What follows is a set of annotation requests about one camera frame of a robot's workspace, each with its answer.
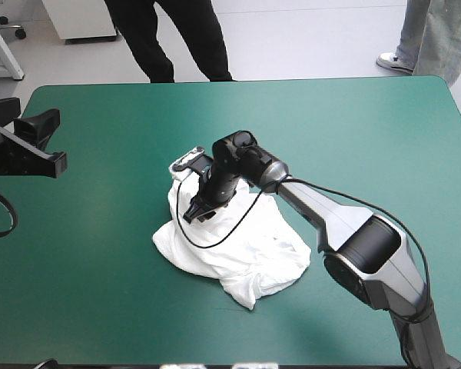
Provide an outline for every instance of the silver robot arm segment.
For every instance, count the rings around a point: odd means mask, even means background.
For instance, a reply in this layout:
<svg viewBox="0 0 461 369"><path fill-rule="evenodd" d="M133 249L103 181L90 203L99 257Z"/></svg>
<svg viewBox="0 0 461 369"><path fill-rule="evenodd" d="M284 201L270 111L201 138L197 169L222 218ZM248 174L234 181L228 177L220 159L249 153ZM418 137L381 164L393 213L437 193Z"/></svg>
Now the silver robot arm segment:
<svg viewBox="0 0 461 369"><path fill-rule="evenodd" d="M458 369L443 345L433 303L406 233L369 208L346 206L290 176L280 159L258 146L249 131L214 143L213 162L200 173L198 193L184 219L211 218L235 193L239 178L262 192L276 192L318 233L318 252L331 277L374 310L390 312L409 366Z"/></svg>

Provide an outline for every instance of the green table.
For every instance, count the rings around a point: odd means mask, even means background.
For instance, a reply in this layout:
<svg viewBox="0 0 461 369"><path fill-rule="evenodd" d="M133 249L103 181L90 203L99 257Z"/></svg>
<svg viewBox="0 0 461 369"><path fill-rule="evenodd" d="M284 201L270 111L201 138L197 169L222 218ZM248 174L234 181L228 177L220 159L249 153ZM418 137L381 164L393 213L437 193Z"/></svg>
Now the green table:
<svg viewBox="0 0 461 369"><path fill-rule="evenodd" d="M413 229L446 348L461 360L461 117L442 80L48 86L25 114L53 107L62 126L48 150L67 151L68 170L0 178L20 222L0 239L0 363L403 364L388 314L336 285L314 229L282 201L311 266L252 312L158 253L168 165L237 129L296 177Z"/></svg>

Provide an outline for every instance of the leg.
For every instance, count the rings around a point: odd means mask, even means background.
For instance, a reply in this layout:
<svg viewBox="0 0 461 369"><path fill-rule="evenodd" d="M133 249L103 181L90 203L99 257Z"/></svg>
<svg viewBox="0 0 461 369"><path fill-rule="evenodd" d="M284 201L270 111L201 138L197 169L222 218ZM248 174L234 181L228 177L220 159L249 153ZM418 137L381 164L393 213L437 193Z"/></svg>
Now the leg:
<svg viewBox="0 0 461 369"><path fill-rule="evenodd" d="M406 6L405 22L396 55L411 69L415 68L418 59L429 5L430 0L408 0Z"/></svg>
<svg viewBox="0 0 461 369"><path fill-rule="evenodd" d="M157 41L154 1L104 1L135 60L151 82L174 82L172 63Z"/></svg>
<svg viewBox="0 0 461 369"><path fill-rule="evenodd" d="M211 0L158 0L171 17L201 72L210 81L231 81L221 26Z"/></svg>
<svg viewBox="0 0 461 369"><path fill-rule="evenodd" d="M432 0L414 75L438 75L452 86L461 73L461 0Z"/></svg>

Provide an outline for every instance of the cable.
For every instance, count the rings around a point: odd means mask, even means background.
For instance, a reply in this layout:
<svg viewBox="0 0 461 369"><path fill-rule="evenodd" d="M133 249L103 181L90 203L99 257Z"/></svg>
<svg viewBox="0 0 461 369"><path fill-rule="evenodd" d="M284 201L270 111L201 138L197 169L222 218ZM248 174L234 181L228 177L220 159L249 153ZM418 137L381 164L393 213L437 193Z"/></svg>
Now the cable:
<svg viewBox="0 0 461 369"><path fill-rule="evenodd" d="M8 212L8 215L10 215L10 220L11 220L10 228L7 231L0 231L0 237L5 237L10 232L12 232L15 229L15 227L17 227L18 217L17 217L17 213L15 212L15 209L12 206L12 204L6 198L4 198L1 194L0 194L0 205L3 206L5 210Z"/></svg>
<svg viewBox="0 0 461 369"><path fill-rule="evenodd" d="M179 192L180 192L180 189L181 189L181 185L183 184L183 182L181 182L179 184L179 186L177 187L177 195L176 195L176 219L177 219L177 224L179 225L179 228L181 229L181 232L183 233L183 236L187 239L187 241L192 244L193 246L195 246L196 248L214 248L215 246L218 246L219 244L221 244L222 242L224 242L225 240L227 240L229 238L229 236L236 230L237 227L239 227L239 224L246 218L246 216L249 214L249 212L251 211L251 209L253 208L253 206L256 204L256 202L258 201L258 198L260 198L261 194L263 194L263 189L258 193L257 197L254 199L253 203L251 204L251 206L246 210L246 212L244 213L244 215L241 217L241 219L236 223L236 225L229 231L229 233L227 233L227 235L222 238L219 242L215 243L215 244L209 244L208 246L201 246L199 244L196 244L194 243L186 234L186 232L184 231L183 229L183 226L181 224L181 220L179 219Z"/></svg>
<svg viewBox="0 0 461 369"><path fill-rule="evenodd" d="M282 183L287 183L287 182L289 182L289 183L301 183L302 185L306 185L306 186L315 188L317 190L329 192L331 194L337 194L337 195L339 195L341 197L348 198L350 200L353 200L353 201L359 202L361 204L364 204L366 206L369 206L370 208L376 209L376 210L384 213L385 215L387 215L389 218L393 219L396 223L398 223L400 225L400 227L413 240L413 242L416 245L416 248L418 249L418 251L420 253L420 256L422 257L422 261L423 261L423 269L424 269L424 272L425 272L425 280L426 280L426 300L425 300L425 304L423 305L423 309L420 312L415 313L414 315L411 315L409 317L398 315L398 314L396 314L396 313L394 313L392 311L391 311L391 313L393 315L395 315L396 317L398 317L400 320L404 321L404 323L405 323L403 325L402 331L400 332L400 351L401 351L401 356L403 357L404 361L406 362L406 364L409 367L411 367L412 369L415 369L416 368L415 364L413 363L413 359L411 358L410 352L409 352L409 350L407 348L408 338L409 338L409 335L410 335L409 326L410 326L410 324L418 324L418 323L421 323L424 320L426 320L431 315L431 312L430 312L430 314L427 314L427 311L432 309L432 306L433 306L432 299L430 297L429 265L428 265L425 253L423 252L423 249L420 246L420 243L417 241L417 239L415 238L413 233L408 229L408 227L400 219L398 219L393 214L389 213L387 210L384 210L383 208L381 208L379 206L371 204L371 203L369 203L367 201L364 201L362 199L355 198L354 196L351 196L349 194L344 194L343 192L335 191L335 190L332 190L330 188L321 187L321 186L318 186L316 184L312 184L310 182L303 181L303 180L300 180L300 179L291 178L291 179L284 179L282 181Z"/></svg>
<svg viewBox="0 0 461 369"><path fill-rule="evenodd" d="M428 265L428 262L427 262L427 259L426 259L426 256L425 256L425 253L423 252L423 249L422 247L420 246L420 243L417 241L417 239L415 238L415 236L413 235L413 233L408 229L408 227L400 220L398 219L397 217L395 217L393 214L389 213L387 210L384 210L383 208L377 206L377 205L374 205L374 204L371 204L365 200L362 200L360 198L356 198L354 196L351 196L349 194L344 194L343 192L339 192L339 191L335 191L335 190L332 190L330 188L325 188L325 187L321 187L321 186L318 186L316 184L312 184L310 182L307 182L307 181L303 181L301 179L296 179L296 178L290 178L290 179L284 179L282 181L282 183L301 183L302 185L306 185L306 186L309 186L309 187L312 187L312 188L315 188L317 190L321 190L321 191L325 191L325 192L329 192L331 194L337 194L341 197L344 197L344 198L348 198L350 200L353 200L355 202L358 202L360 204L364 204L370 208L373 208L373 209L376 209L378 211L380 211L381 213L387 215L389 218L393 219L397 224L400 225L400 227L410 236L410 238L413 240L413 242L415 243L416 245L416 248L418 249L419 253L420 253L420 256L422 257L422 261L423 261L423 269L424 269L424 272L425 272L425 280L426 280L426 302L424 304L424 307L423 309L419 312L419 313L416 313L410 317L404 317L404 316L401 316L401 315L397 315L395 314L397 317L399 317L400 319L402 320L405 320L409 323L421 323L422 321L424 321L427 317L424 317L422 320L419 320L418 318L423 315L429 308L431 308L431 300L430 300L430 276L429 276L429 265Z"/></svg>
<svg viewBox="0 0 461 369"><path fill-rule="evenodd" d="M181 224L181 220L179 219L179 193L180 193L180 190L181 190L181 185L183 184L183 182L181 182L179 184L179 186L177 187L177 194L176 194L176 220L177 220L177 225L179 225L179 229L181 229L181 233L183 234L183 236L186 238L186 240L192 244L193 246L195 246L196 248L203 248L203 249L206 249L206 248L214 248L216 246L218 246L219 244L221 244L222 242L224 242L225 240L227 240L229 238L229 236L231 236L231 234L234 233L234 231L237 229L237 227L239 227L239 224L242 223L242 221L247 217L247 215L249 214L249 212L251 211L251 209L254 207L254 205L257 203L258 199L260 198L260 196L264 193L264 191L270 187L271 185L275 185L275 192L277 193L278 191L278 187L282 184L282 182L284 182L287 178L289 177L289 175L285 176L284 178L282 178L280 181L272 181L272 182L268 182L266 183L264 186L261 187L261 191L258 193L257 197L253 200L253 203L250 205L250 207L246 210L246 212L244 213L244 215L239 219L239 221L236 223L235 226L232 227L232 229L229 231L229 233L227 233L227 235L222 238L219 242L215 243L215 244L209 244L208 246L202 246L200 244L197 244L195 242L193 242L186 234L186 232L184 231L183 229L183 226Z"/></svg>
<svg viewBox="0 0 461 369"><path fill-rule="evenodd" d="M219 242L217 242L215 244L211 244L209 246L201 246L199 244L195 244L186 235L186 233L184 232L184 229L183 229L183 227L181 225L181 221L179 219L179 193L180 193L182 183L179 184L179 187L177 188L176 218L177 218L177 223L179 224L179 227L181 229L181 232L186 237L186 239L193 246L195 246L197 248L203 248L203 249L205 249L205 248L214 248L215 246L218 246L219 244L221 244L222 242L227 240L227 238L236 230L236 228L239 226L239 224L246 218L246 216L249 214L249 212L251 211L253 206L256 204L258 198L264 192L265 188L269 187L270 185L275 185L275 193L278 194L278 189L279 189L280 185L283 184L283 183L300 183L302 185L306 185L306 186L309 186L311 188L314 188L314 189L317 189L317 190L320 190L320 191L325 191L325 192L328 192L330 194L339 195L339 196L341 196L343 198L348 198L348 199L353 200L355 202L358 202L360 204L366 205L366 206L368 206L370 208L376 209L377 211L380 211L381 213L385 214L387 217L393 219L410 236L410 238L415 243L416 248L418 249L418 251L420 253L420 256L422 257L422 261L423 261L423 270L424 270L424 273L425 273L425 280L426 280L426 300L425 300L425 304L423 306L423 309L420 312L415 313L414 315L411 315L409 317L403 316L403 315L398 315L398 314L391 311L391 313L393 315L395 315L397 318L399 318L401 321L404 321L404 323L405 323L403 325L402 331L400 332L400 351L401 351L401 356L403 357L404 361L406 362L406 364L408 364L409 367L411 367L412 369L415 369L415 364L413 363L413 360L412 360L412 358L410 356L410 352L409 352L409 350L407 348L407 345L408 345L407 341L408 341L408 338L409 338L409 335L410 335L409 326L410 326L410 324L418 324L418 323L421 323L424 320L426 320L431 315L431 312L429 314L427 314L427 311L429 309L432 309L432 306L433 306L432 305L432 299L430 297L429 265L428 265L428 262L427 262L427 259L426 259L426 255L423 252L422 247L420 246L420 243L417 241L417 239L415 238L413 233L409 230L409 228L400 219L395 217L393 214L391 214L387 210L381 208L380 206L371 204L371 203L369 203L369 202L367 202L365 200L362 200L360 198L356 198L356 197L354 197L352 195L349 195L349 194L344 194L343 192L336 191L336 190L333 190L331 188L322 187L322 186L319 186L317 184L313 184L313 183L310 183L310 182L307 182L307 181L303 181L301 179L288 178L288 177L289 176L286 176L285 178L283 178L280 181L275 181L275 182L271 182L271 183L268 183L268 184L264 185L261 188L261 191L258 193L257 197L254 199L251 206L246 210L243 217L236 223L236 225L230 230L230 232L222 240L220 240Z"/></svg>

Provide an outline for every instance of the sneaker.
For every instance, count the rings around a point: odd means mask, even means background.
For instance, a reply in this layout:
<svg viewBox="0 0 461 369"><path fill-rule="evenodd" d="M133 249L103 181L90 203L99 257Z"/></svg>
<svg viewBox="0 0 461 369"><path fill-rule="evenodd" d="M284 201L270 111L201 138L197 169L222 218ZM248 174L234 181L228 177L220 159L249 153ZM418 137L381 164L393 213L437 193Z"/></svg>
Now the sneaker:
<svg viewBox="0 0 461 369"><path fill-rule="evenodd" d="M384 52L383 54L379 55L377 57L376 63L380 67L390 69L392 71L402 71L408 75L413 73L413 69L403 63L403 61L401 61L394 52Z"/></svg>

